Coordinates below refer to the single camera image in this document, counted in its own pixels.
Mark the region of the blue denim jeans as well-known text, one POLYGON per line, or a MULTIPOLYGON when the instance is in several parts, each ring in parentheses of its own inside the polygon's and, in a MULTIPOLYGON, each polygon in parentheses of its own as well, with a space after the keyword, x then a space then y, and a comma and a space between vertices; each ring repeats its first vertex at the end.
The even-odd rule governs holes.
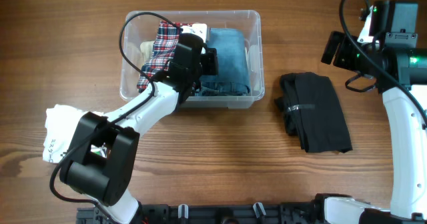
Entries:
POLYGON ((195 95, 248 95, 251 88, 243 33, 237 29, 213 28, 207 46, 217 51, 218 74, 201 76, 195 95))

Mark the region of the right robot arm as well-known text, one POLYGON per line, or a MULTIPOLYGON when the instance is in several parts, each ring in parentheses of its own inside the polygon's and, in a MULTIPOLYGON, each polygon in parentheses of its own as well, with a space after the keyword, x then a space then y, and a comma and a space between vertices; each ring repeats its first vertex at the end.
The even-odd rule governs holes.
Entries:
POLYGON ((362 12, 358 37, 333 31, 322 62, 376 80, 386 108, 394 168, 390 208, 347 196, 325 197, 327 223, 426 222, 426 50, 416 46, 418 5, 376 1, 362 12))

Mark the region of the cream cloth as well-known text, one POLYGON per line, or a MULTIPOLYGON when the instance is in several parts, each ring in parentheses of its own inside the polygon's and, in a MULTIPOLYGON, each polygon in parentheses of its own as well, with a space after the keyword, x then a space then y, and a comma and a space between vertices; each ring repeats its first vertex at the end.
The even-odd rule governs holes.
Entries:
POLYGON ((139 48, 141 51, 141 60, 144 64, 146 61, 150 60, 153 55, 153 45, 155 41, 144 41, 140 44, 139 48))

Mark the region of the black garment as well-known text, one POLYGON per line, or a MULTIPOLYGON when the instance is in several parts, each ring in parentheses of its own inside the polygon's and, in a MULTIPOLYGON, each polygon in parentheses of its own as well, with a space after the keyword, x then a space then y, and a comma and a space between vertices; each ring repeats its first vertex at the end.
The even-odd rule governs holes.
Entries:
POLYGON ((329 77, 289 73, 280 77, 281 97, 274 100, 283 115, 286 133, 300 140, 307 153, 351 151, 344 113, 329 77))

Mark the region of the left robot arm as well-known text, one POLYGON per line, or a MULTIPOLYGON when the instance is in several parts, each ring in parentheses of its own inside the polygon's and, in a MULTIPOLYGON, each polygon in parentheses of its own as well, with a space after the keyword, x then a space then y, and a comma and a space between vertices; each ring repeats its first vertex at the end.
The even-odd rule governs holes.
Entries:
POLYGON ((141 203, 129 192, 139 138, 160 119, 173 113, 202 75, 218 72, 217 51, 191 33, 179 35, 172 60, 165 70, 149 78, 137 98, 112 112, 83 115, 67 154, 51 175, 49 187, 57 198, 72 203, 55 189, 55 180, 83 194, 96 221, 145 223, 141 203))

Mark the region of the red navy plaid cloth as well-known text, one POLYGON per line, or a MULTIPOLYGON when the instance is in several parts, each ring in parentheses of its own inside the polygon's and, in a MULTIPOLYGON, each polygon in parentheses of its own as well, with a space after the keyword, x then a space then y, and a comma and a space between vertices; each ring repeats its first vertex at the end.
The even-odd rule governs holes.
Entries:
POLYGON ((140 59, 138 65, 140 70, 145 73, 139 76, 137 88, 139 92, 146 89, 149 79, 158 71, 167 70, 167 62, 173 58, 175 48, 181 31, 166 21, 160 21, 157 28, 157 35, 154 39, 153 55, 150 60, 144 64, 140 59))

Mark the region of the white printed t-shirt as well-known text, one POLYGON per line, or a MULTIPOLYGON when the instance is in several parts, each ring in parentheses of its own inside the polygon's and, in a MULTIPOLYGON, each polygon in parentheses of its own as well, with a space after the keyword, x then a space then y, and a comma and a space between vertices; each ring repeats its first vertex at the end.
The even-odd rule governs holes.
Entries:
POLYGON ((56 104, 46 110, 42 159, 48 163, 58 163, 66 156, 79 120, 87 113, 72 106, 56 104))

